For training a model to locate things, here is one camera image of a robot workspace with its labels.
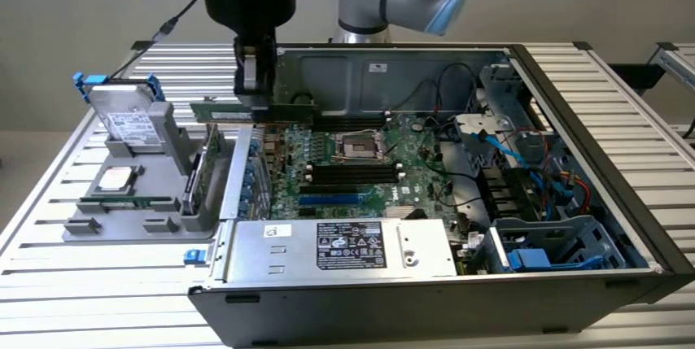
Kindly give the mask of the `metal slat side table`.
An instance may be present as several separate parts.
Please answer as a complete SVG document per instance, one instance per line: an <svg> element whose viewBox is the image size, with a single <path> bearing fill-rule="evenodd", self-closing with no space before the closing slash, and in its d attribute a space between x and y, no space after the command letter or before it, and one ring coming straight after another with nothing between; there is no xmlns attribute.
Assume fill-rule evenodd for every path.
<svg viewBox="0 0 695 349"><path fill-rule="evenodd" d="M678 99L685 100L686 123L676 132L685 140L695 141L695 43L657 42L650 61L680 87Z"/></svg>

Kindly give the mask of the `green graphics card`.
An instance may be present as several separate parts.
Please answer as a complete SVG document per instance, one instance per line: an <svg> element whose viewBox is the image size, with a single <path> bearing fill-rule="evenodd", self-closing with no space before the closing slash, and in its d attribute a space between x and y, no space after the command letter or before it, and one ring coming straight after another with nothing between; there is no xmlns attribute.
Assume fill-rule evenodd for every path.
<svg viewBox="0 0 695 349"><path fill-rule="evenodd" d="M191 172L183 187L182 209L185 216L200 213L212 184L214 163L225 150L225 137L216 124L206 125L206 137L196 152Z"/></svg>

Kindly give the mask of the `black expansion slot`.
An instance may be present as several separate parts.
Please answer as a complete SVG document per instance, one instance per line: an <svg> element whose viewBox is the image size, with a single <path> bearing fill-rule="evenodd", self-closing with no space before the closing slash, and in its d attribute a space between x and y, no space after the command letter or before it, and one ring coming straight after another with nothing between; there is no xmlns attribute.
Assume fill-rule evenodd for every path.
<svg viewBox="0 0 695 349"><path fill-rule="evenodd" d="M356 185L302 185L300 194L357 194Z"/></svg>

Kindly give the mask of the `grey disk bay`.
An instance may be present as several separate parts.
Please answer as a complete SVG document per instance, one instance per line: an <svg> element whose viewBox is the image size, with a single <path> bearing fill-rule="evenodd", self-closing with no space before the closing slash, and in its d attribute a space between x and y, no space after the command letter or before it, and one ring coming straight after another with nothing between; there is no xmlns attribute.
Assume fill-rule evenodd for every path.
<svg viewBox="0 0 695 349"><path fill-rule="evenodd" d="M476 252L492 274L586 272L648 268L637 251L621 251L592 216L554 221L493 221Z"/></svg>

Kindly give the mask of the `grey parts rack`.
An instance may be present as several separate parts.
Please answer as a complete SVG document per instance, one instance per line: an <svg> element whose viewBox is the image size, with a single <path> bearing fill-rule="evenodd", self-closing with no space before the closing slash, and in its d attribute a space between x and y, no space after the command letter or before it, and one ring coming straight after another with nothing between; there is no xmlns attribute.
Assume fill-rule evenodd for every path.
<svg viewBox="0 0 695 349"><path fill-rule="evenodd" d="M173 106L154 102L147 116L159 138L157 146L127 146L107 134L107 157L95 173L83 197L137 196L170 197L169 204L155 203L151 209L109 208L97 203L75 202L73 217L63 223L61 238L65 242L147 242L204 240L212 237L218 222L225 173L230 162L230 145L214 163L212 184L201 211L185 216L182 209L183 187L191 172L201 139L189 138L187 132L173 119ZM141 166L143 171L129 195L94 195L95 180L109 166Z"/></svg>

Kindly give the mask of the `metal CPU socket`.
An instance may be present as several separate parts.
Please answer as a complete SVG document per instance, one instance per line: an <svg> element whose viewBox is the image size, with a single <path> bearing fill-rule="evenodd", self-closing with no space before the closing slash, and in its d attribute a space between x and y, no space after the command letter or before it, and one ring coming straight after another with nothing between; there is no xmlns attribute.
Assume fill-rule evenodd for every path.
<svg viewBox="0 0 695 349"><path fill-rule="evenodd" d="M334 133L329 158L338 162L384 161L384 136L377 129Z"/></svg>

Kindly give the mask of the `grey metal drive cage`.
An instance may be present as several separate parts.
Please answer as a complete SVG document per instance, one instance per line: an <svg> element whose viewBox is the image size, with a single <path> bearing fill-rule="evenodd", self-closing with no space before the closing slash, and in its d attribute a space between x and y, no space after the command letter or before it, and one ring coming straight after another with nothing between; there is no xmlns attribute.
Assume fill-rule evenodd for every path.
<svg viewBox="0 0 695 349"><path fill-rule="evenodd" d="M501 168L542 166L548 143L537 129L516 128L505 116L476 113L458 114L452 121L473 175L494 165Z"/></svg>

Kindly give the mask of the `hard disk in blue caddy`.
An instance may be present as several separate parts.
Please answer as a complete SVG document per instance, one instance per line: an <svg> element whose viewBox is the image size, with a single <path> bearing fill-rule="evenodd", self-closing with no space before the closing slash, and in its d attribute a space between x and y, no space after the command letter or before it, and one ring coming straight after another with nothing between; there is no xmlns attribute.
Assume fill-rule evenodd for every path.
<svg viewBox="0 0 695 349"><path fill-rule="evenodd" d="M165 97L153 74L142 79L125 79L75 72L73 86L114 140L127 146L159 144L147 109Z"/></svg>

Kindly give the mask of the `blue expansion slot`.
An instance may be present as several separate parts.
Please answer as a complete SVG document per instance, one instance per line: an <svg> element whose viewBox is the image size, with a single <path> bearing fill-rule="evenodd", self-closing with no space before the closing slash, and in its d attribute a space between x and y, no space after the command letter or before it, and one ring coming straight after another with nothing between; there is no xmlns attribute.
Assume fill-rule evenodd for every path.
<svg viewBox="0 0 695 349"><path fill-rule="evenodd" d="M357 194L309 194L298 197L300 206L344 206L360 203L361 198Z"/></svg>

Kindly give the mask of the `silver CPU chip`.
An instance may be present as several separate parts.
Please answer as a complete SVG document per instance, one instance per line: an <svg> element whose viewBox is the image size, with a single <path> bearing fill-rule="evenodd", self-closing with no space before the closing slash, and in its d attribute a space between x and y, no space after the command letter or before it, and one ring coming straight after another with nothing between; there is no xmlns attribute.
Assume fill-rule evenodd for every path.
<svg viewBox="0 0 695 349"><path fill-rule="evenodd" d="M134 191L134 183L142 174L141 166L109 166L95 180L91 193L94 195L129 195Z"/></svg>

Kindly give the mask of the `black RAM slot bank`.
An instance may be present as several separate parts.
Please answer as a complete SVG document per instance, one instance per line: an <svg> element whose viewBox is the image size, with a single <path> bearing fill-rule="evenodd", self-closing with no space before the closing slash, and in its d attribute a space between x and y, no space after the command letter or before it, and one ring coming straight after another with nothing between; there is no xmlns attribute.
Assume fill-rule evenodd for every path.
<svg viewBox="0 0 695 349"><path fill-rule="evenodd" d="M386 124L386 118L382 113L350 116L324 116L316 113L310 127L313 132L357 132L365 129L380 129Z"/></svg>
<svg viewBox="0 0 695 349"><path fill-rule="evenodd" d="M405 177L400 164L308 165L305 180L313 185L394 184Z"/></svg>

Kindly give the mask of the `silver power supply unit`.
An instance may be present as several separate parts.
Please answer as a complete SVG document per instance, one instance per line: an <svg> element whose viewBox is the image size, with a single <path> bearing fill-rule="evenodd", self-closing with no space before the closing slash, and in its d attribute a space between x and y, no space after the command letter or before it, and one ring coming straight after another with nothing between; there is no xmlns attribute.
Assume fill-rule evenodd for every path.
<svg viewBox="0 0 695 349"><path fill-rule="evenodd" d="M457 275L438 219L269 220L236 225L228 282L429 279Z"/></svg>

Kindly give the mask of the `black open PC case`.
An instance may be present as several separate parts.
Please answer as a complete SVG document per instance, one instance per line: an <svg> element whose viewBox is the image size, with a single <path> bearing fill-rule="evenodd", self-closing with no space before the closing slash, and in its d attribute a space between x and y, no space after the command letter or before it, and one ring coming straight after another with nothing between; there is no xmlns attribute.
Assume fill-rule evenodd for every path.
<svg viewBox="0 0 695 349"><path fill-rule="evenodd" d="M217 232L194 249L186 293L224 345L236 349L573 334L618 308L654 303L695 283L695 262L657 220L695 213L695 150L584 43L297 45L277 56L274 101L324 116L505 116L545 136L541 167L484 168L473 180L488 228L500 218L592 216L648 268L313 282L228 282L236 225L272 208L265 135L236 138Z"/></svg>

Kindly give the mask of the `green motherboard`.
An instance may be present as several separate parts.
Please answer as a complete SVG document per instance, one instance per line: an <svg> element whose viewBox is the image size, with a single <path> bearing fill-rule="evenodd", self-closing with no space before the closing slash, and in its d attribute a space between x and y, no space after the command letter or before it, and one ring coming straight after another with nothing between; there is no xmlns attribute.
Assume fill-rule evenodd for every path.
<svg viewBox="0 0 695 349"><path fill-rule="evenodd" d="M482 275L476 249L488 229L481 194L469 169L456 156L460 137L452 119L400 114L378 129L384 136L384 161L338 162L329 158L334 133L312 127L282 126L265 135L270 165L272 208L269 220L378 219L385 207L413 206L401 220L438 219L444 224L457 275ZM394 184L356 185L360 205L300 206L300 187L308 165L400 164L405 177Z"/></svg>

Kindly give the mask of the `green RAM stick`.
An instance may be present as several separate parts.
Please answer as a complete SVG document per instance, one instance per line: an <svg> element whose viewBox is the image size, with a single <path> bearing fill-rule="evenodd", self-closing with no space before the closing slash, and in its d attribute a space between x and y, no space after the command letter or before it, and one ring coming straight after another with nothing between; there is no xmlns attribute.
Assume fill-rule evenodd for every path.
<svg viewBox="0 0 695 349"><path fill-rule="evenodd" d="M274 103L260 108L228 101L196 101L189 108L204 124L310 124L316 112L312 104Z"/></svg>
<svg viewBox="0 0 695 349"><path fill-rule="evenodd" d="M102 207L109 208L131 208L131 209L151 209L155 203L169 204L174 201L170 197L137 197L137 196L101 196L101 197L82 197L78 199L79 203L97 203Z"/></svg>

